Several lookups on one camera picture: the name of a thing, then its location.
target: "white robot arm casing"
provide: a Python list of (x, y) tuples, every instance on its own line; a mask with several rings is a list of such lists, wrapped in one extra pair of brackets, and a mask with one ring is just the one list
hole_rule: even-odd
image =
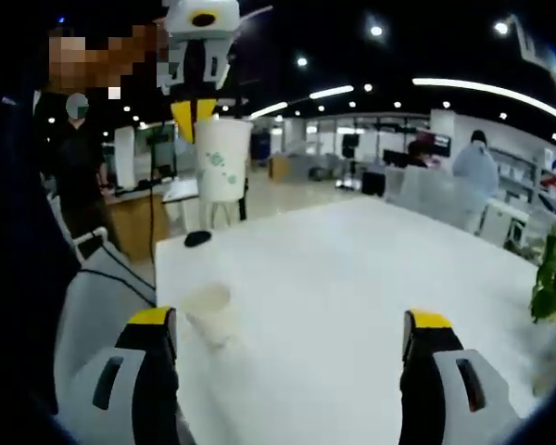
[(228, 54), (240, 24), (237, 0), (170, 0), (164, 28), (169, 33), (169, 57), (157, 64), (157, 86), (164, 94), (184, 84), (185, 53), (189, 42), (204, 41), (203, 83), (222, 88), (229, 70)]

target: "black computer mouse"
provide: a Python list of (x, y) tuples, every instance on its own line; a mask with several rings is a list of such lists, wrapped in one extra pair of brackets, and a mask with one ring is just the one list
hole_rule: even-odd
[(185, 237), (183, 244), (187, 248), (197, 248), (200, 244), (204, 244), (212, 238), (212, 234), (205, 230), (198, 230), (196, 232), (190, 232)]

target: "person in white coat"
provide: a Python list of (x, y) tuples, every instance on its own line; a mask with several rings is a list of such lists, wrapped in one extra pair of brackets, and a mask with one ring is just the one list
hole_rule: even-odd
[(488, 151), (484, 132), (476, 130), (470, 144), (464, 148), (453, 163), (453, 176), (464, 180), (472, 188), (470, 202), (465, 203), (468, 212), (466, 230), (477, 233), (487, 201), (499, 188), (499, 168)]

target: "curved light strip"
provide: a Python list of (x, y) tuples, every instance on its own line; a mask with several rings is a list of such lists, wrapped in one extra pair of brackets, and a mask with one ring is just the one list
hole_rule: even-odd
[(484, 91), (486, 93), (491, 93), (493, 95), (504, 95), (511, 99), (519, 100), (527, 105), (546, 111), (556, 118), (556, 108), (551, 107), (548, 104), (529, 97), (528, 95), (523, 95), (505, 88), (500, 88), (498, 86), (487, 85), (485, 83), (478, 82), (467, 82), (467, 81), (454, 81), (451, 79), (429, 79), (429, 78), (415, 78), (411, 80), (414, 85), (421, 86), (450, 86), (454, 88), (465, 88), (468, 90)]
[(330, 88), (329, 90), (311, 93), (309, 95), (309, 98), (321, 99), (322, 97), (329, 97), (330, 95), (341, 95), (343, 93), (350, 93), (351, 91), (354, 91), (354, 87), (352, 85), (338, 86), (337, 88)]
[(253, 121), (254, 119), (257, 119), (261, 116), (265, 116), (266, 114), (273, 113), (274, 111), (278, 111), (279, 109), (284, 109), (286, 107), (288, 107), (288, 103), (279, 102), (277, 104), (270, 105), (269, 107), (259, 109), (258, 111), (254, 111), (253, 113), (251, 113), (251, 116), (249, 116), (249, 118)]

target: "robotic arm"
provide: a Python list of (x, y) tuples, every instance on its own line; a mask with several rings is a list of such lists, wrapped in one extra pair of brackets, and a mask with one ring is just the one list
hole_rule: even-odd
[(171, 100), (183, 137), (194, 142), (194, 124), (208, 119), (228, 76), (229, 50), (240, 24), (237, 0), (168, 0), (164, 28), (168, 51), (158, 52), (157, 87)]

